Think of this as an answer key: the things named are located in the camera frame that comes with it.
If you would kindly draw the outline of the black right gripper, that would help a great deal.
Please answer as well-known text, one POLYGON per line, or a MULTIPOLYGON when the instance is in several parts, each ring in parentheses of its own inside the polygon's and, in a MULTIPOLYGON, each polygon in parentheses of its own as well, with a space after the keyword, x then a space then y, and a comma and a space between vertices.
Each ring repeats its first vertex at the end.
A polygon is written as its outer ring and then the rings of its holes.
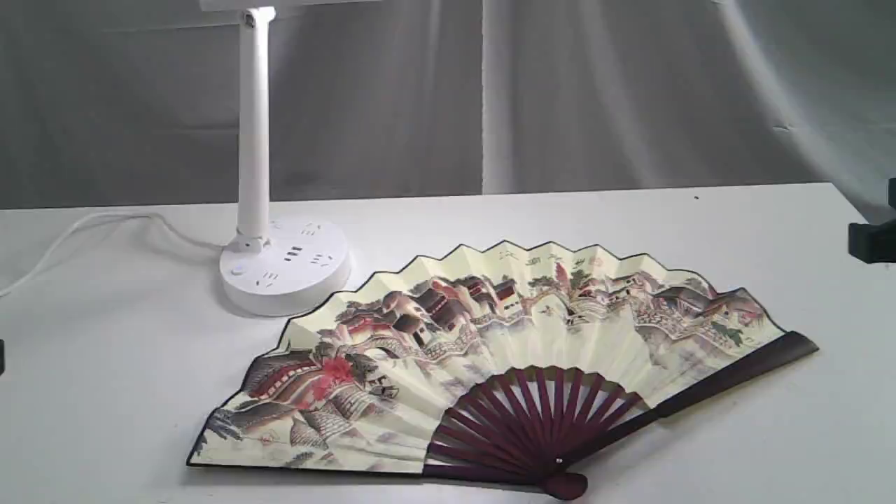
POLYGON ((880 224, 849 223, 848 254, 865 264, 895 264, 895 218, 880 224))

